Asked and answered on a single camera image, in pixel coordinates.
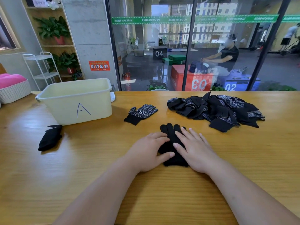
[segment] fire extinguisher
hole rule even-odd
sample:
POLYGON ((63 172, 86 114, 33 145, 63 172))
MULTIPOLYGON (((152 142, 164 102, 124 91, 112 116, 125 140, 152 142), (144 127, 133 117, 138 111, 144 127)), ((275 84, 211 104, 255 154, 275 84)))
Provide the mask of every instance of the fire extinguisher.
MULTIPOLYGON (((122 75, 123 80, 130 80, 130 72, 126 72, 122 75)), ((131 91, 131 84, 126 84, 126 91, 131 91)))

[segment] black t-shirt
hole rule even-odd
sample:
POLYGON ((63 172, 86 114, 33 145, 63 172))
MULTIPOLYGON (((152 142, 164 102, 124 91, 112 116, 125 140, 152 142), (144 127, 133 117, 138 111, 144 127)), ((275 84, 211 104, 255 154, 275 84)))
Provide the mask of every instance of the black t-shirt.
POLYGON ((222 53, 221 58, 224 58, 227 56, 232 56, 231 60, 223 62, 223 63, 219 63, 219 66, 227 68, 228 71, 230 72, 233 69, 236 60, 238 59, 238 53, 239 53, 238 49, 236 46, 234 46, 231 49, 228 49, 225 47, 223 50, 221 50, 221 53, 222 53))

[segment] shorts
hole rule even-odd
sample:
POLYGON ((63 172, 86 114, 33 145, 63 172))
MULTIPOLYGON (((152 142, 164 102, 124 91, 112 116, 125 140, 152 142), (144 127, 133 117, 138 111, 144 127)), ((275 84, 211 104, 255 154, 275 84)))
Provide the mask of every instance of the shorts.
POLYGON ((291 39, 290 38, 283 38, 280 45, 289 45, 291 39))

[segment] wooden table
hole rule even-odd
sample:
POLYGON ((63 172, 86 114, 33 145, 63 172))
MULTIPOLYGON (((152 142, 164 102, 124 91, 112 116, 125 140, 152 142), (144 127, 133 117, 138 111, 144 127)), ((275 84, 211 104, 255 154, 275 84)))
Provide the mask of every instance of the wooden table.
MULTIPOLYGON (((300 216, 300 93, 226 92, 255 104, 266 116, 259 129, 221 133, 208 121, 189 120, 167 109, 172 97, 203 92, 116 92, 112 116, 64 126, 58 147, 39 152, 56 121, 35 95, 0 108, 0 224, 51 224, 107 167, 161 124, 201 132, 213 149, 300 216), (137 126, 126 123, 132 106, 159 111, 137 126)), ((223 196, 204 174, 179 166, 139 174, 121 205, 117 224, 237 224, 223 196)))

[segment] man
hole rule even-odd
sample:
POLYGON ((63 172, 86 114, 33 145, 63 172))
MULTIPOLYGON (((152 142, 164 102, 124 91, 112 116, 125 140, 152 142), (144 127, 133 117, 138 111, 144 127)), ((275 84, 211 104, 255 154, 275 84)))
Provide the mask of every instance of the man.
POLYGON ((235 34, 228 35, 227 40, 224 43, 225 48, 223 50, 215 55, 203 57, 201 61, 209 64, 209 67, 217 68, 217 76, 229 75, 239 55, 239 51, 235 46, 235 42, 235 34))
MULTIPOLYGON (((300 224, 300 219, 290 210, 221 159, 202 134, 197 134, 192 128, 189 128, 189 132, 184 128, 181 131, 183 134, 177 131, 175 134, 186 149, 177 143, 173 146, 191 169, 210 176, 239 224, 300 224)), ((169 140, 167 134, 162 132, 151 133, 138 140, 124 156, 90 184, 52 225, 113 225, 135 176, 175 155, 174 152, 166 152, 157 156, 159 147, 169 140)))
POLYGON ((280 48, 279 51, 281 51, 282 49, 285 50, 285 48, 290 44, 290 41, 293 37, 293 35, 295 35, 295 38, 297 38, 297 30, 300 27, 300 23, 297 23, 297 25, 290 27, 287 30, 287 34, 284 36, 284 38, 281 41, 282 47, 280 48))

